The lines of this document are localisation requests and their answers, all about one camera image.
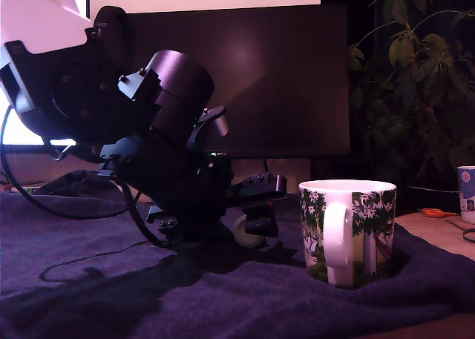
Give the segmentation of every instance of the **mug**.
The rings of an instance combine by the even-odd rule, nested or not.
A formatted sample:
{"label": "mug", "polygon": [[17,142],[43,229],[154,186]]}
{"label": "mug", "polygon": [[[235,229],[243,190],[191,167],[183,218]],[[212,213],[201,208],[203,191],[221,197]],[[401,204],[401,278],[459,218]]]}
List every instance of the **mug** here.
{"label": "mug", "polygon": [[388,278],[396,186],[369,180],[318,180],[298,186],[307,271],[342,287]]}
{"label": "mug", "polygon": [[475,224],[475,166],[460,166],[457,173],[462,220]]}

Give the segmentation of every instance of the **table surface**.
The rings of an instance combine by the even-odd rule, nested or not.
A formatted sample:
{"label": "table surface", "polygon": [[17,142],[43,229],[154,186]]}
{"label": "table surface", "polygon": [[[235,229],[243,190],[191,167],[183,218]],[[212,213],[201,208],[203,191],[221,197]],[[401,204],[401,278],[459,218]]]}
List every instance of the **table surface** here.
{"label": "table surface", "polygon": [[[463,230],[449,223],[447,218],[428,218],[422,213],[407,214],[396,218],[412,235],[454,254],[475,260],[475,243],[462,238]],[[409,326],[385,333],[365,335],[364,339],[400,338],[475,338],[475,313],[457,314],[434,322]]]}

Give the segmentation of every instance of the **orange scissors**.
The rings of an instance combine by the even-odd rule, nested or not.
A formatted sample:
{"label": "orange scissors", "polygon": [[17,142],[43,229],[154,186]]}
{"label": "orange scissors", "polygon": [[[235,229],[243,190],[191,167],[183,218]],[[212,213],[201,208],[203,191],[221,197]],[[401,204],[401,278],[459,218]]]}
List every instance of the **orange scissors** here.
{"label": "orange scissors", "polygon": [[458,215],[457,213],[451,213],[449,211],[441,211],[440,209],[436,208],[424,208],[422,209],[422,213],[429,218],[445,218],[452,215]]}

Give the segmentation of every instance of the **houseplant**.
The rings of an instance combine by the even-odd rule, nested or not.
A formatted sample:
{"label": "houseplant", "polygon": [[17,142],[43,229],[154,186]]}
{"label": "houseplant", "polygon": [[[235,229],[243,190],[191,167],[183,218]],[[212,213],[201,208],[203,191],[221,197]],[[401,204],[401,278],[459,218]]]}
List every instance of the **houseplant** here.
{"label": "houseplant", "polygon": [[[475,11],[432,13],[432,0],[373,4],[384,24],[349,47],[350,117],[364,164],[379,180],[456,190],[456,167],[475,164],[475,58],[456,33],[423,27],[449,15],[454,32]],[[389,36],[380,56],[361,47],[376,31]]]}

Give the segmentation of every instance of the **fabric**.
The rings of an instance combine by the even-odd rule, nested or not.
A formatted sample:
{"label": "fabric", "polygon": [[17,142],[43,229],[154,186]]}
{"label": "fabric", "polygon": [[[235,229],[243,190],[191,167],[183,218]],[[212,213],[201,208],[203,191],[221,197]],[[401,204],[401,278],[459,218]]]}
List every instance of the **fabric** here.
{"label": "fabric", "polygon": [[79,170],[69,172],[60,178],[37,188],[35,195],[56,195],[66,197],[100,198],[122,200],[121,190],[111,181],[99,177],[97,172]]}
{"label": "fabric", "polygon": [[[83,215],[124,206],[36,199]],[[0,338],[347,338],[475,311],[475,262],[398,225],[394,277],[359,290],[314,280],[305,269],[298,198],[275,206],[279,238],[261,249],[165,250],[143,242],[128,214],[66,220],[0,193]],[[140,206],[143,216],[147,210]],[[229,209],[223,222],[232,226],[240,215]]]}

